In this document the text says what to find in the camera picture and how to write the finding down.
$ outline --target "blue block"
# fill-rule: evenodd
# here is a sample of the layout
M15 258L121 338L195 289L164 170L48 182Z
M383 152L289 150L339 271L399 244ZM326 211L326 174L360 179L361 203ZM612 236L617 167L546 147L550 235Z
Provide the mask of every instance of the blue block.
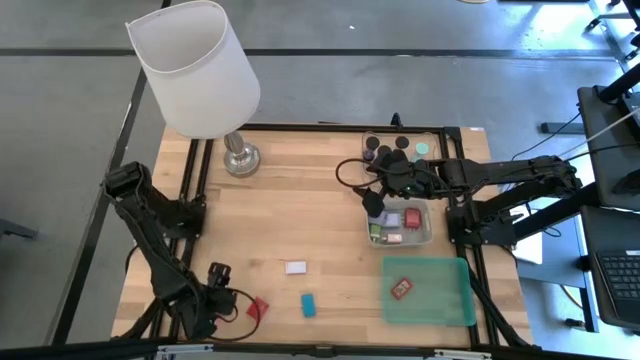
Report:
M313 295L304 294L300 300L302 300L302 315L304 315L304 317L316 316L316 306L313 304Z

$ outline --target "lamp base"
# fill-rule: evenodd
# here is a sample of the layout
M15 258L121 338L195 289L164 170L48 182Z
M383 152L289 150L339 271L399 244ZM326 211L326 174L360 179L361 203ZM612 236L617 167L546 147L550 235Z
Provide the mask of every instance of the lamp base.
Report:
M244 143L242 151L238 154L227 150L224 153L224 166L231 176L239 178L251 176L260 167L260 151L248 143Z

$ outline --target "concrete floor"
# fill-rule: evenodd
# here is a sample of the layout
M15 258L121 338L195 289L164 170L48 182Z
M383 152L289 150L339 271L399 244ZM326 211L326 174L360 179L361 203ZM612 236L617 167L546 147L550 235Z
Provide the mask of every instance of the concrete floor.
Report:
M123 23L160 2L4 0L0 47L129 47ZM247 48L608 48L600 29L582 33L593 17L587 4L221 4ZM623 41L625 30L611 26ZM251 63L263 92L253 121L386 124L398 111L405 124L485 127L498 160L543 139L539 123L573 117L578 87L620 74L607 59L253 57ZM135 58L0 57L0 217L40 231L35 241L0 241L2 348L45 341L138 70ZM163 126L147 89L125 161L152 167ZM558 153L582 140L557 136L529 155ZM131 244L124 224L109 213L71 341L108 338ZM555 286L522 284L536 344L620 358L637 353L640 338L621 329L586 334L561 326L564 318L579 317L577 307Z

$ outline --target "wooden tabletop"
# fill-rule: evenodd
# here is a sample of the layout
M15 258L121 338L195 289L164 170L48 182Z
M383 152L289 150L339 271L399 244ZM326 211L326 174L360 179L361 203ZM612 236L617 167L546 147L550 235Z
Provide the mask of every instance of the wooden tabletop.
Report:
M261 167L250 178L231 177L222 161L223 142L215 141L206 186L205 228L195 246L191 268L201 282L206 282L211 262L228 264L232 268L230 286L269 303L260 328L247 341L469 345L465 327L391 325L382 314L380 274L384 256L455 256L447 237L446 200L426 202L433 229L433 241L427 245L372 248L368 244L361 199L340 185L334 174L338 162L360 156L363 134L245 131L242 135L260 149ZM483 129L463 128L462 135L467 158L478 162L490 160ZM440 156L435 137L410 135L410 140L418 139L429 144L429 156ZM171 129L165 130L153 184L169 198L178 196L188 148L188 139ZM200 163L202 148L196 164ZM198 166L194 171L191 192L195 189ZM369 179L358 164L345 166L341 176L350 183ZM494 187L487 187L475 198L486 199L496 191ZM520 336L530 341L513 258L499 247L483 249L494 302ZM295 260L307 262L307 274L285 275L285 262ZM144 258L140 252L135 253L125 279L113 335L128 330L153 299L149 276ZM304 293L314 296L317 308L314 318L302 316L300 295ZM251 330L254 322L245 314L248 306L248 300L239 297L237 320L231 324L221 323L215 335L235 337ZM482 307L477 299L476 313L481 340L487 342ZM167 325L165 320L163 331L167 331Z

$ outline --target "green tray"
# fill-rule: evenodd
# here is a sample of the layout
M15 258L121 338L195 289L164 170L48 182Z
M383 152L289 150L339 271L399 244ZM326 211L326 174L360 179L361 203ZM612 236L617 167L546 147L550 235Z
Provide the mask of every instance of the green tray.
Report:
M403 278L413 287L398 300L391 290ZM391 324L476 323L468 266L459 258L385 257L382 302L384 318Z

